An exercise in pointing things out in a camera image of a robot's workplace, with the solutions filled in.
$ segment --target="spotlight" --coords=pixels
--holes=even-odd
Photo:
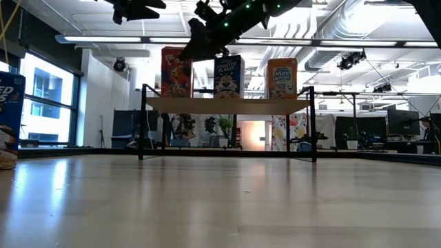
[[[157,19],[159,14],[148,7],[165,9],[167,6],[161,0],[105,0],[113,4],[113,22],[121,25],[123,17],[127,21],[142,19]]]
[[[373,89],[373,93],[383,93],[392,91],[392,85],[390,83],[385,83],[379,87]]]
[[[349,70],[364,59],[366,59],[364,50],[362,52],[351,52],[349,55],[342,57],[342,61],[337,64],[337,67],[340,70]]]
[[[116,72],[124,72],[126,68],[125,59],[124,58],[116,58],[116,62],[113,65],[113,69]]]

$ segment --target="cable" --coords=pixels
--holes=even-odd
[[[369,62],[369,60],[366,59],[366,62],[369,63],[369,65],[371,65],[371,67],[377,72],[378,75],[381,76],[381,78],[385,81],[385,83],[387,83],[387,80],[383,77],[383,75],[381,75],[381,73],[379,73],[379,71],[371,64],[371,62]],[[392,90],[395,90],[399,96],[401,96],[410,106],[412,106],[416,111],[418,111],[420,114],[422,114],[423,116],[426,116],[424,113],[422,113],[420,110],[418,110],[417,107],[415,107],[408,99],[406,99],[403,95],[401,95],[391,84],[391,88]]]
[[[3,9],[1,8],[1,2],[0,2],[0,23],[1,23],[1,29],[5,30],[5,24],[3,23]],[[3,37],[3,47],[5,50],[5,60],[6,60],[6,63],[9,65],[8,47],[6,46],[6,37]]]
[[[15,17],[15,14],[16,14],[17,11],[19,10],[20,3],[21,3],[21,0],[18,0],[18,1],[17,1],[17,4],[16,4],[16,6],[15,6],[14,11],[12,11],[11,17],[9,17],[9,20],[8,20],[8,22],[7,22],[6,25],[5,25],[5,28],[1,31],[0,39],[2,39],[2,38],[5,36],[5,34],[6,34],[6,30],[8,30],[9,25],[11,24],[12,20],[13,20],[14,17]]]

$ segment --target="shelf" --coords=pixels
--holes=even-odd
[[[169,114],[288,115],[305,109],[309,101],[293,99],[191,99],[147,97],[146,103]]]

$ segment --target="monitor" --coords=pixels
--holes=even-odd
[[[391,135],[420,135],[420,115],[414,111],[387,110]]]
[[[357,117],[358,133],[366,132],[370,135],[387,135],[385,117]]]

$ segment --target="ceiling light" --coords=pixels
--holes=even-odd
[[[411,41],[406,42],[405,47],[424,47],[424,48],[437,48],[438,44],[436,42],[430,42],[430,41]]]
[[[339,45],[339,46],[355,46],[355,47],[378,47],[378,46],[395,46],[396,41],[322,41],[321,45]]]
[[[317,48],[321,52],[362,52],[362,48]]]
[[[295,39],[240,39],[236,41],[237,44],[252,44],[252,45],[311,45],[309,40],[295,40]]]
[[[71,42],[90,42],[90,43],[140,43],[140,37],[64,37]]]
[[[190,38],[151,37],[149,40],[152,43],[188,43]]]

